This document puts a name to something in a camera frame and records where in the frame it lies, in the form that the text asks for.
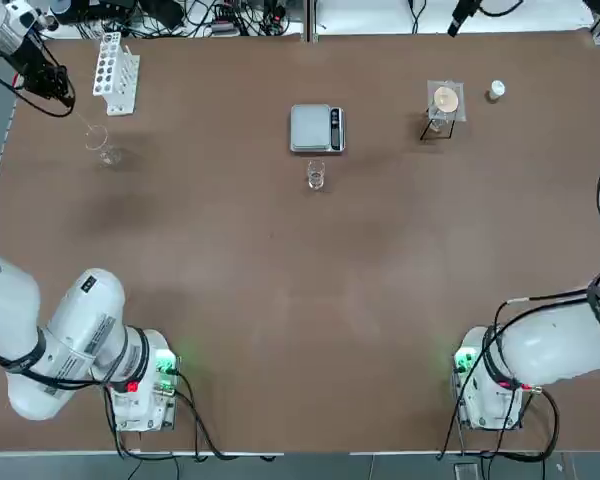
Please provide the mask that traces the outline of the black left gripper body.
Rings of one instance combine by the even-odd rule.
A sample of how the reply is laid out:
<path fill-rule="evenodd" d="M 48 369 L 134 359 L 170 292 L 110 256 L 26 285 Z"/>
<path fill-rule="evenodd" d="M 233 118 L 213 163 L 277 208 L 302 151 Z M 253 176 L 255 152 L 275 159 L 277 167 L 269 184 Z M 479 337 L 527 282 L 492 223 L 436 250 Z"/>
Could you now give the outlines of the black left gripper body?
<path fill-rule="evenodd" d="M 43 43 L 27 33 L 9 55 L 9 62 L 23 77 L 23 88 L 30 93 L 62 93 L 62 70 L 51 63 L 43 52 Z"/>

